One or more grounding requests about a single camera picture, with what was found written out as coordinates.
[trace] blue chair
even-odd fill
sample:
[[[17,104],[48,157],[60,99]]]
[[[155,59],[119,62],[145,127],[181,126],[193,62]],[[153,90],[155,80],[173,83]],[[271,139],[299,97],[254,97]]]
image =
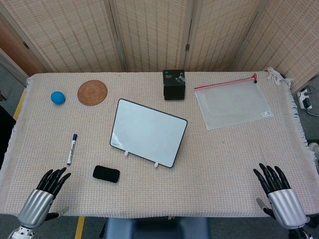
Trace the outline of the blue chair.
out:
[[[208,218],[108,218],[104,239],[210,239]]]

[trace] blue ball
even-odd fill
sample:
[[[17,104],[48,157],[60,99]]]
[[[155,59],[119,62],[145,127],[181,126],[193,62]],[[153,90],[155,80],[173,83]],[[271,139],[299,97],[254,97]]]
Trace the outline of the blue ball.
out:
[[[60,105],[60,104],[63,104],[65,102],[65,96],[62,92],[55,91],[51,95],[51,100],[53,101],[53,103]]]

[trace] clear plastic bag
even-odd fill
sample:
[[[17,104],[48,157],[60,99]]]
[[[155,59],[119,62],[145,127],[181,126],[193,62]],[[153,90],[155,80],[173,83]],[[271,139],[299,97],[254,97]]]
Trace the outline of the clear plastic bag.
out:
[[[197,87],[194,94],[207,130],[273,117],[256,74],[247,79]]]

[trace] label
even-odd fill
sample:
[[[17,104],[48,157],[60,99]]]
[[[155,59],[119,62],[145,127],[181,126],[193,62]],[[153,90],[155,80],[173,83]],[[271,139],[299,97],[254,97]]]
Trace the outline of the label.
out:
[[[263,117],[268,117],[268,116],[271,116],[271,113],[269,111],[265,111],[265,112],[261,112],[261,115]]]

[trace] red zipper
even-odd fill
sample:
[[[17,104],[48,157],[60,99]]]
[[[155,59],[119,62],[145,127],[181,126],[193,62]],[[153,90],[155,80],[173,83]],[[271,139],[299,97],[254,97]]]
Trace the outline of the red zipper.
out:
[[[245,78],[245,79],[240,79],[240,80],[236,80],[236,81],[228,81],[228,82],[224,82],[224,83],[218,83],[218,84],[213,84],[213,85],[207,85],[207,86],[200,86],[200,87],[196,87],[194,88],[194,91],[197,91],[199,89],[203,89],[203,88],[210,88],[210,87],[216,87],[216,86],[224,86],[224,85],[229,85],[232,83],[238,83],[238,82],[244,82],[244,81],[250,81],[250,80],[254,80],[254,83],[257,83],[257,74],[255,73],[252,77],[250,78]]]

